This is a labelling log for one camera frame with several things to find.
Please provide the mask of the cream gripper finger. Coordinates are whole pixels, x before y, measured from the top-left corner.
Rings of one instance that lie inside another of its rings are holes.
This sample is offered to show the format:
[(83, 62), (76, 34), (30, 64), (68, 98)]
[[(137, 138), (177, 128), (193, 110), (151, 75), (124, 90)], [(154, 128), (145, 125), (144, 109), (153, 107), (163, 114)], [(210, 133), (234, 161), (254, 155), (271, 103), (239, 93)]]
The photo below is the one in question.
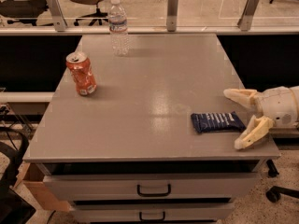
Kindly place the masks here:
[(255, 106), (255, 96), (258, 92), (253, 89), (225, 89), (223, 94), (243, 107), (252, 109)]
[(267, 116), (257, 118), (253, 115), (247, 129), (235, 140), (235, 149), (245, 149), (265, 137), (274, 127), (274, 121)]

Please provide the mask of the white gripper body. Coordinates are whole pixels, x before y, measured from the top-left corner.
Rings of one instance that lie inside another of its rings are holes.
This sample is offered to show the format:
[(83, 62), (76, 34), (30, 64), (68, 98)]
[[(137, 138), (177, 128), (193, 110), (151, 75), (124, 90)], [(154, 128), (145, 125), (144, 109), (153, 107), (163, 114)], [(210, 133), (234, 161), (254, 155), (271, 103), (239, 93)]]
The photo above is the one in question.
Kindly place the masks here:
[(299, 120), (299, 86), (276, 87), (255, 96), (257, 110), (278, 128), (291, 128)]

